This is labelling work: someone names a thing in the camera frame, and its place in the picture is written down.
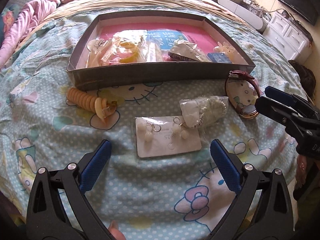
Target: red leather watch strap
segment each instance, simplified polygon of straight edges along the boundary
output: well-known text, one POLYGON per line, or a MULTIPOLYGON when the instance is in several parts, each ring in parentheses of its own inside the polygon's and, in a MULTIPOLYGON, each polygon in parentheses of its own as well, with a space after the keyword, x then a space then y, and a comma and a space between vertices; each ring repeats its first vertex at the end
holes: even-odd
POLYGON ((229 97, 229 101, 230 103, 233 105, 233 107, 235 108, 236 112, 240 115, 242 115, 242 108, 239 106, 239 104, 237 104, 235 102, 235 100, 233 99, 232 96, 230 96, 230 91, 227 88, 228 85, 228 80, 229 79, 235 79, 235 80, 245 80, 247 82, 249 82, 249 84, 251 84, 254 88, 254 90, 256 91, 258 97, 260 97, 260 90, 258 88, 258 86, 255 84, 254 82, 254 77, 252 75, 250 75, 249 73, 242 71, 242 70, 234 70, 234 71, 230 71, 228 78, 226 79, 224 88, 226 91, 227 96, 229 97))

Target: hand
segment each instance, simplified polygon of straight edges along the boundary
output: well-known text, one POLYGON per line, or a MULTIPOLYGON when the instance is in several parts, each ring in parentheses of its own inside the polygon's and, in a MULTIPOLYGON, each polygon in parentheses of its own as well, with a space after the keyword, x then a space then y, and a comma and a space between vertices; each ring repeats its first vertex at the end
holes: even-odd
POLYGON ((116 240, 126 240, 124 234, 119 231, 118 223, 115 220, 112 220, 108 227, 109 232, 114 236, 116 240))
MULTIPOLYGON (((318 168, 320 167, 320 161, 316 161, 316 163, 319 163, 319 165, 317 164, 318 168)), ((302 156, 302 155, 298 155, 297 157, 297 170, 296 170, 296 180, 297 180, 297 188, 301 188, 302 185, 305 184, 306 182, 306 177, 307 177, 307 157, 302 156)))

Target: pillow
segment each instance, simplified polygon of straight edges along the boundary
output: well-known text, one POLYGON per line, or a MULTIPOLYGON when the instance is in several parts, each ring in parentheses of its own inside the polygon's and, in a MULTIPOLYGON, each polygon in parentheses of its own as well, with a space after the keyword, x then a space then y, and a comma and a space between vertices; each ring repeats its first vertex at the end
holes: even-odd
POLYGON ((18 17, 20 7, 16 4, 13 4, 9 7, 5 7, 0 15, 0 47, 5 37, 8 35, 9 30, 15 20, 18 17))

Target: hair clip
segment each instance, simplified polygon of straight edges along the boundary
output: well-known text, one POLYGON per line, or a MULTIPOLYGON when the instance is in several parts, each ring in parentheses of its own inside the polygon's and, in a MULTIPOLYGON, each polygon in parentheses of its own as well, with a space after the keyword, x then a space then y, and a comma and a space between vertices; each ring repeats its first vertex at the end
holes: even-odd
POLYGON ((174 124, 172 126, 172 133, 179 134, 183 139, 187 139, 189 137, 189 133, 183 127, 183 125, 185 123, 181 122, 180 118, 178 118, 178 117, 174 117, 173 122, 174 122, 174 124))
POLYGON ((88 42, 87 44, 87 49, 90 51, 90 52, 94 52, 94 53, 97 53, 97 49, 103 44, 105 43, 105 40, 104 39, 101 39, 101 40, 91 40, 88 42))
POLYGON ((148 117, 145 122, 138 123, 137 128, 138 128, 139 131, 145 132, 144 140, 146 142, 151 142, 152 139, 153 139, 153 133, 152 132, 160 132, 161 131, 161 125, 154 124, 153 122, 150 122, 148 119, 153 119, 153 117, 148 117))

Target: white dresser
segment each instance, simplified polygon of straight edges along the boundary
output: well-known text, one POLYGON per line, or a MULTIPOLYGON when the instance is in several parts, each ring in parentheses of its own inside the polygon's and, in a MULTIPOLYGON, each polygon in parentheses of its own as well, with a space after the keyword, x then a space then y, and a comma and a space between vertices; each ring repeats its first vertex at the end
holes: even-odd
POLYGON ((308 38, 281 14, 275 13, 263 36, 267 38, 287 60, 303 64, 312 53, 308 38))

